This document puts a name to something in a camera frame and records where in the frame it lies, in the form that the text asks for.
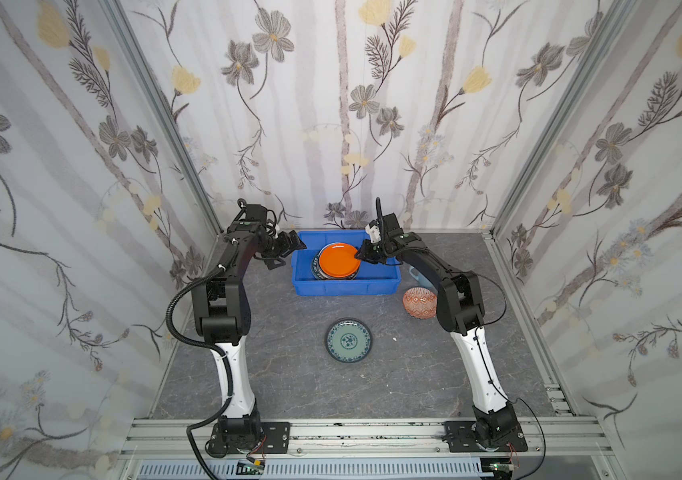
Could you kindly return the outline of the orange plate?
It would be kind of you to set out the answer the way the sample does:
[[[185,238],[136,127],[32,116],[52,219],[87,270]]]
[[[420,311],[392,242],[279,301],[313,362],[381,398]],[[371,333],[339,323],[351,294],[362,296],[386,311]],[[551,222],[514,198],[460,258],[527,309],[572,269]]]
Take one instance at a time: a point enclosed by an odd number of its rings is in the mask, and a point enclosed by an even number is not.
[[[349,275],[359,270],[361,260],[356,257],[357,248],[347,243],[331,243],[323,247],[320,265],[322,269],[333,276]]]

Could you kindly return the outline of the red patterned small bowl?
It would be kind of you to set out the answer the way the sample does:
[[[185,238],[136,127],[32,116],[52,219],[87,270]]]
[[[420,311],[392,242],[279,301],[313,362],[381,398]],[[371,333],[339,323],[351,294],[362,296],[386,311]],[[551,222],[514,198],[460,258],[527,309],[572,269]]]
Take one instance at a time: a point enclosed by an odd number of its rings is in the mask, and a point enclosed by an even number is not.
[[[412,287],[405,291],[402,299],[405,311],[417,319],[436,316],[437,295],[424,287]]]

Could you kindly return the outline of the green blue floral plate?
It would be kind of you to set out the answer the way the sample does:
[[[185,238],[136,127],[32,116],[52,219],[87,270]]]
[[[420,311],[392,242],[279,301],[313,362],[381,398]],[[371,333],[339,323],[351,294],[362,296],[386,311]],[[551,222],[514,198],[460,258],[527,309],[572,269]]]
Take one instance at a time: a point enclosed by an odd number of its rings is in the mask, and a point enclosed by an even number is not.
[[[373,338],[370,329],[364,323],[345,318],[329,327],[324,344],[334,360],[352,364],[362,361],[369,355]]]

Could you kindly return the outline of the black glossy plate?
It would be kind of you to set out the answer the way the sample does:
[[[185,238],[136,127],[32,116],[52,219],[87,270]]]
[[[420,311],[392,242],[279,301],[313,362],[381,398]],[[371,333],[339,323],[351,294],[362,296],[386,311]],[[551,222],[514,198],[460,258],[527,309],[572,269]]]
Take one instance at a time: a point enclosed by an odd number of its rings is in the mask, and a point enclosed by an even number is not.
[[[320,265],[320,259],[321,259],[322,253],[317,253],[311,263],[311,273],[314,276],[316,280],[353,280],[357,277],[359,270],[355,270],[351,272],[349,275],[345,276],[333,276],[328,273],[326,273],[321,265]]]

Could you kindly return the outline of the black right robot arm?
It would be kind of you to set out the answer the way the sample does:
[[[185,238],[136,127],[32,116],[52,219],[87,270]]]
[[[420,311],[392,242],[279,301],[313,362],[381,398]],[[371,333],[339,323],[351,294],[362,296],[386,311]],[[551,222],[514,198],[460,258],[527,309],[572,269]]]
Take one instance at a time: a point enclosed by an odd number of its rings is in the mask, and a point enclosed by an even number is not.
[[[518,438],[520,424],[490,358],[479,276],[433,253],[418,234],[401,228],[395,214],[378,212],[366,233],[358,259],[370,264],[394,259],[413,267],[435,289],[436,319],[457,346],[470,381],[476,443],[486,451],[511,444]]]

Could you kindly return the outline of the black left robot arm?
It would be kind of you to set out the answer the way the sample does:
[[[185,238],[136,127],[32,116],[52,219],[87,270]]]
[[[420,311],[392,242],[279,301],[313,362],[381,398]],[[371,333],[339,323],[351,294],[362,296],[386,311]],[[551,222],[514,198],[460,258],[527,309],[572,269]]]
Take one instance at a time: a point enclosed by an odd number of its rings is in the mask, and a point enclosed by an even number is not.
[[[305,248],[295,231],[281,231],[268,222],[236,221],[225,236],[221,257],[204,283],[192,290],[195,330],[213,356],[221,391],[222,412],[214,421],[214,434],[240,448],[263,437],[245,356],[251,328],[245,273],[256,257],[272,270]]]

